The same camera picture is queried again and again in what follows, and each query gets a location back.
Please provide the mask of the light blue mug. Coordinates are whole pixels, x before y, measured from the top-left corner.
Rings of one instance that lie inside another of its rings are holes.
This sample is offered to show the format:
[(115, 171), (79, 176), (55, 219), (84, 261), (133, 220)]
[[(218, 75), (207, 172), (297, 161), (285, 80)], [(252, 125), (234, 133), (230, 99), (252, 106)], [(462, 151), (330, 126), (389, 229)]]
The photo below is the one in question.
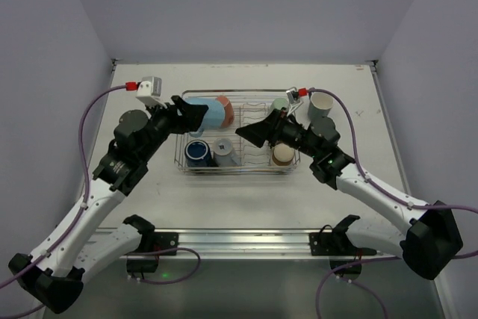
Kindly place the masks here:
[(202, 136), (204, 130), (215, 130), (221, 128), (226, 117), (226, 111), (223, 104), (216, 99), (190, 97), (185, 101), (190, 105), (207, 105), (208, 111), (203, 117), (202, 124), (197, 131), (190, 132), (192, 137)]

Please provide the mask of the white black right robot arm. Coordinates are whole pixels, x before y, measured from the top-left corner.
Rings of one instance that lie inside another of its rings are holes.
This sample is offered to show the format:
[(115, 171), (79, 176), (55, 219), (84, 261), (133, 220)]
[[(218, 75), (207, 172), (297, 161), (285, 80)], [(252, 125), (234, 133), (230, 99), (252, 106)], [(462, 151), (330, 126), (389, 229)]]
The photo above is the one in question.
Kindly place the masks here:
[(360, 170), (357, 159), (339, 148), (340, 135), (330, 118), (304, 127), (285, 112), (274, 110), (235, 132), (258, 148), (279, 143), (311, 157), (309, 168), (316, 180), (354, 197), (390, 223), (379, 226), (348, 215), (317, 240), (334, 253), (365, 248), (395, 255), (417, 275), (432, 280), (463, 247), (453, 213), (444, 203), (429, 205)]

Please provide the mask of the dark blue mug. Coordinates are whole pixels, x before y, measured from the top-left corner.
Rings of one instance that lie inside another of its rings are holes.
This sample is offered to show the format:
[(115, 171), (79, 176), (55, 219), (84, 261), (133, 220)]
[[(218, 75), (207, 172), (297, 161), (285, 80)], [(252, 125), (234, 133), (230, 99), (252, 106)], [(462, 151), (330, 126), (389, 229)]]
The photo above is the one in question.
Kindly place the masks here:
[(189, 167), (212, 167), (213, 158), (209, 145), (203, 140), (192, 140), (184, 148), (184, 156)]

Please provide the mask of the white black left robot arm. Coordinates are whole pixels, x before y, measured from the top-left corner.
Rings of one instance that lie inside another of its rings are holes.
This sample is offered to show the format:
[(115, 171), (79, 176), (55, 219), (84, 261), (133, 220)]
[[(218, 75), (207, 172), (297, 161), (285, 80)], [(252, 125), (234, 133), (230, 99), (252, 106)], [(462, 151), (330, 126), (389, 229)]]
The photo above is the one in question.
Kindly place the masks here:
[(207, 105), (192, 105), (180, 96), (145, 111), (126, 111), (83, 199), (38, 247), (10, 260), (14, 280), (54, 313), (65, 312), (84, 287), (87, 270), (78, 256), (91, 235), (146, 175), (148, 161), (169, 135), (197, 131), (207, 111)]

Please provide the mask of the pale blue grey cup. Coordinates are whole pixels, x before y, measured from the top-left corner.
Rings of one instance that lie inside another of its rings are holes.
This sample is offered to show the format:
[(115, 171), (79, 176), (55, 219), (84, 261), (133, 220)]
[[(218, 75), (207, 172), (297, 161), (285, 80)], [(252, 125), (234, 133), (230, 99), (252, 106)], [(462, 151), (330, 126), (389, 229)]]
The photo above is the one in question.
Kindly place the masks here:
[(218, 138), (212, 146), (214, 160), (219, 167), (239, 167), (240, 157), (228, 138)]

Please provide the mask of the dark teal grey mug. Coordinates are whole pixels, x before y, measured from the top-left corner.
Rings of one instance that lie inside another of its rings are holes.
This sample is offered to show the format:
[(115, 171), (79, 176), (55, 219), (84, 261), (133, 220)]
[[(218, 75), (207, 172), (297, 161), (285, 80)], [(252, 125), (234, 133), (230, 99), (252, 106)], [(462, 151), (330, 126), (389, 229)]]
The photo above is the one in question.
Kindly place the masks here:
[(309, 95), (307, 116), (310, 124), (329, 115), (334, 105), (334, 99), (327, 93), (313, 92)]

